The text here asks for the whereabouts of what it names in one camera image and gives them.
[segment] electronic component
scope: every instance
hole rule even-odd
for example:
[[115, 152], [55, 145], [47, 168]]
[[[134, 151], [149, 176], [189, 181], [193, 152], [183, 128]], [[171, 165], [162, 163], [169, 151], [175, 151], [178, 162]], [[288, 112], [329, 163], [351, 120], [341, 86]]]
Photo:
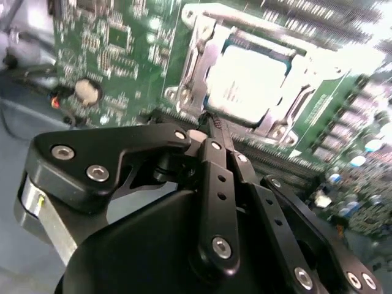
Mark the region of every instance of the electronic component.
[[369, 201], [372, 203], [372, 205], [380, 205], [382, 204], [382, 196], [377, 194], [369, 197]]
[[392, 133], [392, 121], [387, 111], [382, 111], [380, 113], [377, 113], [375, 116], [375, 120], [380, 126], [381, 134], [387, 136]]
[[[255, 75], [266, 67], [265, 74]], [[257, 124], [281, 99], [287, 65], [252, 50], [229, 45], [207, 76], [210, 108]]]
[[324, 162], [329, 162], [336, 154], [325, 148], [317, 147], [313, 155]]
[[361, 92], [368, 97], [388, 97], [392, 94], [392, 86], [389, 83], [381, 83], [369, 80], [361, 89]]
[[345, 126], [351, 127], [352, 129], [359, 130], [361, 126], [367, 122], [367, 120], [368, 117], [366, 115], [359, 115], [352, 111], [345, 111], [340, 116], [338, 123], [344, 124]]
[[76, 6], [88, 12], [96, 12], [96, 0], [76, 0]]
[[357, 112], [371, 111], [375, 107], [377, 107], [377, 103], [360, 94], [355, 95], [350, 101], [350, 108]]
[[344, 147], [345, 142], [339, 140], [338, 138], [334, 138], [332, 136], [326, 136], [322, 140], [321, 145], [326, 149], [330, 149], [338, 152]]
[[364, 143], [365, 150], [369, 152], [377, 151], [383, 146], [383, 141], [372, 133], [364, 134], [362, 136], [362, 141]]
[[324, 194], [323, 191], [319, 190], [316, 192], [316, 196], [314, 198], [314, 204], [320, 208], [326, 208], [330, 205], [332, 200]]
[[75, 95], [84, 106], [90, 106], [101, 100], [101, 86], [89, 78], [82, 78], [75, 83]]
[[326, 173], [326, 180], [330, 183], [330, 184], [337, 184], [338, 182], [341, 181], [341, 176], [339, 174], [339, 167], [333, 167], [330, 168]]
[[363, 152], [359, 149], [351, 149], [348, 151], [347, 158], [353, 167], [360, 167], [366, 162]]
[[[194, 33], [182, 80], [177, 89], [167, 89], [165, 96], [177, 111], [198, 117], [203, 109], [212, 109], [240, 126], [253, 128], [252, 133], [267, 138], [266, 143], [294, 145], [293, 125], [315, 89], [322, 81], [341, 78], [344, 71], [324, 64], [312, 68], [313, 76], [309, 76], [309, 61], [317, 64], [333, 58], [334, 52], [281, 39], [272, 32], [256, 36], [219, 22], [230, 21], [233, 15], [240, 28], [257, 29], [263, 24], [222, 4], [185, 5], [182, 20]], [[249, 133], [243, 128], [236, 132]]]
[[108, 29], [109, 49], [114, 52], [125, 53], [130, 47], [130, 27], [114, 27]]
[[349, 141], [354, 137], [354, 131], [342, 124], [334, 124], [328, 132], [330, 135], [341, 140]]

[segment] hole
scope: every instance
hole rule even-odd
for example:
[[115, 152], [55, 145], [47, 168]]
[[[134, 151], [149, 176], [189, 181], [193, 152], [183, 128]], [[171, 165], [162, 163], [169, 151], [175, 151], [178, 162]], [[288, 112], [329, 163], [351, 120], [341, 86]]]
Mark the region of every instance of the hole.
[[104, 171], [99, 169], [99, 168], [95, 168], [92, 173], [96, 176], [102, 176], [104, 174]]
[[65, 150], [65, 149], [61, 149], [61, 150], [58, 151], [58, 154], [61, 155], [61, 156], [68, 156], [69, 152], [67, 150]]
[[223, 242], [218, 242], [217, 245], [221, 251], [226, 251], [226, 246]]
[[303, 283], [307, 283], [307, 282], [308, 282], [308, 280], [307, 280], [307, 278], [306, 278], [306, 276], [305, 276], [304, 273], [300, 273], [300, 279], [301, 279], [301, 281], [302, 281]]
[[227, 199], [226, 195], [223, 194], [223, 193], [218, 193], [218, 197], [219, 197], [219, 199], [221, 199], [221, 200], [226, 200], [226, 199]]

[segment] green circuit board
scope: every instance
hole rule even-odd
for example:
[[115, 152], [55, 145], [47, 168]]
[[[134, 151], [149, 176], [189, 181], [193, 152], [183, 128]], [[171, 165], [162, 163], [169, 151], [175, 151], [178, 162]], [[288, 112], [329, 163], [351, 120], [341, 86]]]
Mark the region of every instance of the green circuit board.
[[[162, 113], [178, 121], [196, 124], [197, 118], [187, 113], [178, 113], [176, 106], [164, 97], [168, 87], [178, 86], [187, 56], [187, 49], [192, 37], [190, 30], [181, 19], [184, 5], [200, 3], [200, 1], [181, 0], [63, 0], [61, 11], [54, 17], [56, 51], [58, 53], [58, 75], [62, 85], [73, 88], [81, 78], [89, 78], [100, 84], [103, 98], [95, 105], [83, 105], [75, 95], [61, 101], [62, 107], [76, 116], [86, 119], [88, 127], [134, 126], [147, 122], [152, 111], [159, 109]], [[388, 194], [388, 205], [392, 199], [392, 190], [383, 185], [381, 174], [389, 170], [392, 159], [381, 152], [372, 155], [370, 165], [357, 169], [349, 166], [345, 152], [360, 140], [356, 136], [331, 159], [326, 160], [314, 156], [323, 136], [331, 123], [339, 118], [339, 112], [347, 105], [349, 94], [357, 87], [362, 76], [378, 74], [378, 70], [386, 63], [380, 55], [366, 55], [358, 52], [356, 43], [364, 43], [372, 39], [372, 34], [358, 24], [377, 21], [381, 12], [374, 1], [352, 2], [349, 0], [319, 1], [272, 1], [244, 2], [217, 1], [249, 13], [262, 20], [270, 21], [282, 27], [302, 34], [304, 38], [317, 40], [320, 46], [340, 48], [344, 74], [337, 79], [320, 83], [311, 99], [302, 109], [293, 125], [292, 131], [298, 136], [293, 146], [273, 146], [264, 144], [254, 137], [236, 136], [237, 142], [250, 148], [266, 152], [271, 158], [292, 162], [300, 168], [308, 168], [314, 174], [322, 174], [331, 167], [339, 168], [341, 173], [367, 175], [362, 182], [353, 180], [345, 182], [340, 194], [352, 193], [360, 187], [359, 198], [363, 203], [374, 194]], [[245, 31], [256, 34], [253, 30]], [[377, 49], [384, 58], [390, 56], [392, 45], [384, 40], [377, 44]], [[383, 71], [383, 80], [389, 79], [390, 72]], [[370, 167], [378, 165], [380, 173], [372, 175]], [[261, 163], [261, 169], [279, 172], [287, 181], [295, 186], [308, 182], [308, 178], [300, 171], [289, 176], [290, 170], [283, 165]], [[363, 181], [372, 181], [369, 187]], [[296, 188], [304, 189], [305, 184]], [[365, 209], [374, 209], [363, 204]], [[387, 218], [389, 206], [385, 208], [380, 219]], [[337, 203], [324, 210], [322, 216], [328, 218], [337, 213]], [[366, 235], [379, 236], [376, 226], [372, 229], [362, 227], [352, 229]]]

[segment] gray surface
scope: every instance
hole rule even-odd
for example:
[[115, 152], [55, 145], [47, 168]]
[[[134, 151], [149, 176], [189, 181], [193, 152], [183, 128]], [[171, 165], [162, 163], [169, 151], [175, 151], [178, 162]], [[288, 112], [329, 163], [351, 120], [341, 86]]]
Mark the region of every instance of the gray surface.
[[[30, 95], [21, 88], [0, 80], [0, 100], [9, 128], [19, 137], [30, 139], [35, 135], [66, 126], [55, 118], [59, 114], [47, 108], [44, 97]], [[41, 113], [21, 106], [23, 103]], [[13, 204], [25, 164], [28, 143], [8, 136], [0, 123], [0, 293], [36, 294], [53, 293], [64, 266], [55, 250], [18, 226], [13, 216]], [[174, 189], [167, 184], [161, 190], [139, 192], [113, 201], [108, 209], [108, 221], [119, 218], [156, 200]]]
[[[9, 127], [24, 138], [54, 127], [31, 115], [5, 107]], [[11, 139], [0, 127], [0, 292], [53, 293], [64, 267], [57, 253], [18, 226], [13, 203], [19, 188], [28, 144]]]

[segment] silver screw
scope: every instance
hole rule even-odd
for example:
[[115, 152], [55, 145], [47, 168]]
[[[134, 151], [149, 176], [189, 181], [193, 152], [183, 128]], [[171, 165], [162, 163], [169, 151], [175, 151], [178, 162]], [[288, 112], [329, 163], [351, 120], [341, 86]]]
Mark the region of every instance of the silver screw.
[[104, 182], [109, 178], [109, 171], [101, 165], [92, 165], [87, 168], [87, 176], [95, 182]]
[[295, 268], [294, 273], [296, 279], [298, 282], [300, 282], [302, 287], [304, 287], [306, 290], [313, 288], [312, 278], [303, 268]]
[[377, 286], [376, 286], [375, 282], [373, 281], [373, 279], [368, 274], [363, 273], [362, 276], [363, 276], [363, 279], [365, 280], [365, 282], [367, 283], [367, 285], [371, 289], [373, 289], [373, 290], [377, 289]]
[[220, 146], [218, 143], [212, 142], [211, 145], [212, 145], [215, 149], [221, 150], [221, 146]]
[[350, 283], [357, 289], [362, 288], [362, 284], [360, 282], [360, 280], [358, 280], [358, 278], [353, 274], [350, 273], [349, 271], [347, 272], [347, 277], [349, 277], [349, 281]]
[[57, 145], [52, 148], [51, 155], [60, 160], [70, 160], [75, 157], [75, 152], [71, 147]]
[[185, 139], [185, 135], [183, 133], [181, 133], [181, 132], [178, 132], [177, 130], [176, 130], [176, 132], [174, 134], [179, 139], [182, 139], [182, 140]]
[[278, 188], [280, 188], [282, 186], [281, 183], [277, 179], [272, 179], [271, 181]]
[[228, 259], [232, 256], [232, 249], [228, 242], [221, 237], [213, 239], [213, 249], [215, 253], [222, 259]]
[[240, 161], [242, 161], [242, 162], [247, 162], [247, 158], [246, 158], [245, 155], [239, 154], [239, 155], [238, 155], [238, 159], [239, 159]]

